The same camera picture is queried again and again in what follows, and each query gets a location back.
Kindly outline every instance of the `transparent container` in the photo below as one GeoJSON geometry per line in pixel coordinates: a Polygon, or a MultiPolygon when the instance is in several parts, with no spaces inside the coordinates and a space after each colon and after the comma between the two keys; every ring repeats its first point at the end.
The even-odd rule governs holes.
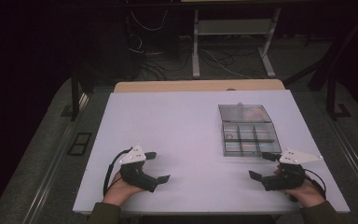
{"type": "Polygon", "coordinates": [[[262,105],[219,105],[225,156],[280,154],[278,136],[262,105]]]}

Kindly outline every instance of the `cable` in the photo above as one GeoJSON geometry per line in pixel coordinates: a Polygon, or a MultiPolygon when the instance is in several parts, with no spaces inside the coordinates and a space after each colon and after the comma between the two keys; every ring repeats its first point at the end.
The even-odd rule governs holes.
{"type": "Polygon", "coordinates": [[[238,73],[235,73],[235,72],[232,72],[232,71],[226,69],[220,62],[218,62],[218,61],[216,60],[216,58],[215,58],[215,57],[212,55],[212,53],[210,53],[208,50],[206,50],[206,49],[200,49],[200,50],[203,50],[203,51],[207,52],[209,55],[211,55],[212,58],[217,62],[217,64],[219,64],[219,65],[220,65],[224,70],[226,70],[227,72],[229,72],[229,73],[231,73],[231,74],[234,74],[234,75],[237,75],[237,76],[240,76],[240,77],[246,77],[246,78],[252,79],[251,77],[247,77],[247,76],[245,76],[245,75],[238,74],[238,73]]]}
{"type": "Polygon", "coordinates": [[[326,188],[326,185],[325,185],[324,181],[322,180],[322,178],[320,176],[318,176],[316,173],[312,172],[311,170],[307,170],[307,169],[304,169],[304,170],[316,175],[322,181],[322,184],[324,185],[323,191],[324,191],[324,198],[325,198],[327,188],[326,188]]]}
{"type": "Polygon", "coordinates": [[[157,31],[157,30],[161,29],[161,28],[164,26],[165,17],[167,16],[167,12],[168,12],[168,10],[165,10],[165,12],[164,12],[164,17],[162,18],[161,25],[160,25],[158,28],[147,28],[147,27],[145,27],[144,25],[142,25],[142,24],[138,21],[138,19],[136,19],[135,15],[133,14],[132,11],[131,11],[131,15],[132,15],[133,19],[136,21],[136,23],[138,23],[142,28],[144,28],[144,29],[146,29],[146,30],[148,30],[148,31],[157,31]]]}
{"type": "Polygon", "coordinates": [[[113,167],[115,166],[116,160],[123,154],[129,153],[132,150],[132,147],[130,149],[124,150],[120,153],[118,153],[118,155],[115,157],[115,159],[112,161],[112,163],[109,165],[109,168],[107,169],[106,172],[106,177],[105,180],[103,182],[103,196],[106,194],[106,192],[108,191],[108,185],[109,185],[109,179],[110,179],[110,175],[112,174],[113,171],[113,167]]]}

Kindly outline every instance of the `table surface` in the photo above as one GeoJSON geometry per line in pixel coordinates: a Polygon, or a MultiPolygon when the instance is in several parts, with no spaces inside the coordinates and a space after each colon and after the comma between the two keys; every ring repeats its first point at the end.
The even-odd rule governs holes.
{"type": "MultiPolygon", "coordinates": [[[[123,214],[296,212],[298,203],[290,202],[278,191],[264,191],[248,175],[249,170],[273,175],[277,162],[223,156],[218,105],[237,103],[266,108],[282,150],[292,148],[320,155],[290,91],[113,92],[73,210],[89,214],[103,198],[104,176],[113,158],[120,151],[140,144],[145,152],[158,153],[154,160],[146,161],[144,172],[171,178],[154,193],[147,191],[131,197],[122,206],[123,214]]],[[[349,207],[325,162],[303,166],[321,176],[327,186],[327,199],[336,210],[348,212],[349,207]]]]}

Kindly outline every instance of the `gray floor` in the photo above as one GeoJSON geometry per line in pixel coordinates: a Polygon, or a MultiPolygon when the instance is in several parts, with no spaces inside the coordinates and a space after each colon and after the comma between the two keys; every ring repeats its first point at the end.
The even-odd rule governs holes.
{"type": "MultiPolygon", "coordinates": [[[[256,54],[256,48],[262,42],[261,38],[247,36],[201,39],[200,79],[267,78],[256,54]],[[237,56],[227,57],[222,50],[237,56]],[[210,53],[215,58],[225,56],[225,60],[219,62],[231,63],[227,70],[236,74],[214,63],[210,53]]],[[[161,73],[169,80],[192,79],[190,43],[184,38],[181,47],[183,53],[179,59],[172,58],[160,49],[147,49],[149,71],[143,70],[135,81],[157,80],[156,75],[164,79],[161,73]]],[[[315,63],[329,47],[329,43],[311,43],[307,47],[304,44],[303,37],[273,41],[268,56],[278,79],[284,80],[315,63]]],[[[338,127],[358,155],[358,104],[345,87],[338,85],[337,102],[348,108],[351,117],[331,121],[324,110],[326,90],[309,91],[307,84],[310,78],[311,74],[287,86],[287,89],[294,95],[351,209],[343,216],[350,223],[358,223],[358,177],[343,153],[345,147],[342,139],[335,132],[338,127]]],[[[62,85],[0,200],[0,223],[86,222],[86,217],[72,212],[72,207],[111,90],[112,87],[97,87],[93,94],[88,94],[76,121],[70,121],[69,117],[62,117],[62,111],[71,104],[70,80],[62,85]],[[81,157],[66,155],[76,133],[92,133],[86,154],[81,157]]],[[[303,222],[298,214],[292,214],[280,217],[278,223],[303,222]]]]}

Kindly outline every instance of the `hand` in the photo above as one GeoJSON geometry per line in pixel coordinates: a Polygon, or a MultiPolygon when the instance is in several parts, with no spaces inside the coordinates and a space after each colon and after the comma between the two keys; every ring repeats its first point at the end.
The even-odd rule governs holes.
{"type": "Polygon", "coordinates": [[[144,191],[144,189],[140,189],[126,183],[121,178],[120,172],[117,172],[112,180],[112,185],[109,187],[108,191],[103,197],[103,203],[111,203],[117,206],[121,206],[130,198],[130,196],[142,191],[144,191]]]}
{"type": "MultiPolygon", "coordinates": [[[[281,168],[278,166],[278,170],[274,173],[275,175],[280,174],[281,168]]],[[[319,190],[307,179],[304,181],[302,186],[296,189],[284,189],[281,190],[281,192],[296,197],[304,207],[312,207],[325,202],[325,199],[319,190]]]]}

